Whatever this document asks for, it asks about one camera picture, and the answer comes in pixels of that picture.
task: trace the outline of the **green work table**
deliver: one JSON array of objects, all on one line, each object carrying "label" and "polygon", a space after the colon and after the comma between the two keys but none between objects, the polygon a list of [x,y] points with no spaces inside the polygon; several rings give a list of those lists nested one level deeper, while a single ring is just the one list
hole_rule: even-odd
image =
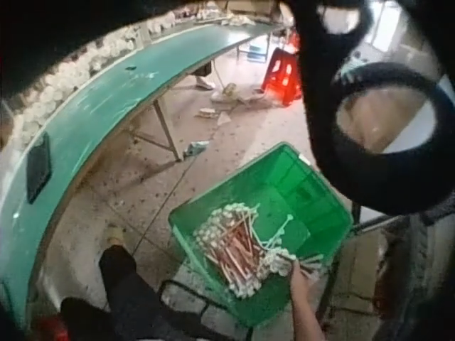
[{"label": "green work table", "polygon": [[82,170],[134,112],[150,105],[197,67],[258,36],[280,29],[204,26],[154,43],[81,89],[45,126],[53,174],[36,201],[26,199],[26,158],[14,173],[0,212],[0,299],[27,328],[28,302],[43,255]]}]

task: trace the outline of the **black phone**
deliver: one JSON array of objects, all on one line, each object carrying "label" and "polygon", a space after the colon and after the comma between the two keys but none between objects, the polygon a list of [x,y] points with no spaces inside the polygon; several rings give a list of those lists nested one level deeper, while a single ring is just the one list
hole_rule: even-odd
[{"label": "black phone", "polygon": [[50,141],[44,133],[27,155],[27,200],[33,204],[52,176]]}]

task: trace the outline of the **concrete floor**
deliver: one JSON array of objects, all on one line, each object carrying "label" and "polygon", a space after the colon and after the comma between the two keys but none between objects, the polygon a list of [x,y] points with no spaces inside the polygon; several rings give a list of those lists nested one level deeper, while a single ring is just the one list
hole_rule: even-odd
[{"label": "concrete floor", "polygon": [[[216,60],[216,68],[224,85],[234,82],[242,93],[251,93],[260,86],[266,64],[251,63],[244,56],[237,62],[231,51]],[[220,89],[215,72],[209,79]],[[138,272],[153,288],[176,277],[203,291],[171,234],[169,212],[281,141],[289,142],[314,163],[301,100],[287,108],[265,98],[250,106],[238,104],[228,109],[232,121],[218,126],[216,119],[194,117],[200,108],[213,107],[212,92],[196,90],[194,84],[194,77],[187,77],[165,94],[168,114],[181,148],[200,140],[209,140],[209,147],[199,156],[175,163],[168,151],[132,141],[126,134],[118,137],[74,195],[48,249],[39,286],[54,305],[64,297],[76,296],[106,307],[97,261],[108,222],[127,230],[128,248]],[[137,123],[142,131],[165,141],[151,111],[144,112]],[[315,288],[315,305],[322,289],[323,281]],[[172,306],[195,307],[182,297],[166,294]],[[238,337],[245,333],[226,314],[206,314],[206,318],[219,331]],[[292,339],[289,308],[255,333],[256,340],[278,338]]]}]

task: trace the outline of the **green plastic crate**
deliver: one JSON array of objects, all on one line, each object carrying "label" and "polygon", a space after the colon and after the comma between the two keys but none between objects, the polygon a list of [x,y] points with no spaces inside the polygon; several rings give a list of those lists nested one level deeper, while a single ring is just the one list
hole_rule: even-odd
[{"label": "green plastic crate", "polygon": [[289,302],[287,278],[271,275],[253,297],[237,299],[218,270],[203,256],[193,231],[210,213],[233,202],[253,207],[260,203],[254,229],[261,240],[272,237],[294,216],[282,237],[283,247],[298,257],[315,253],[331,262],[352,226],[352,218],[335,193],[289,144],[279,144],[228,179],[177,207],[169,215],[172,232],[220,303],[249,327],[272,318]]}]

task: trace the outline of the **red stool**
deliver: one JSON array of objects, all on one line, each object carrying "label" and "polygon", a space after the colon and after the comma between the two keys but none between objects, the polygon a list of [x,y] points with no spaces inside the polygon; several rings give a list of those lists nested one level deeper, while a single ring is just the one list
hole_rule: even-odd
[{"label": "red stool", "polygon": [[297,56],[276,48],[270,59],[261,89],[273,92],[285,107],[302,96]]},{"label": "red stool", "polygon": [[66,326],[59,315],[41,318],[35,328],[43,341],[70,341]]}]

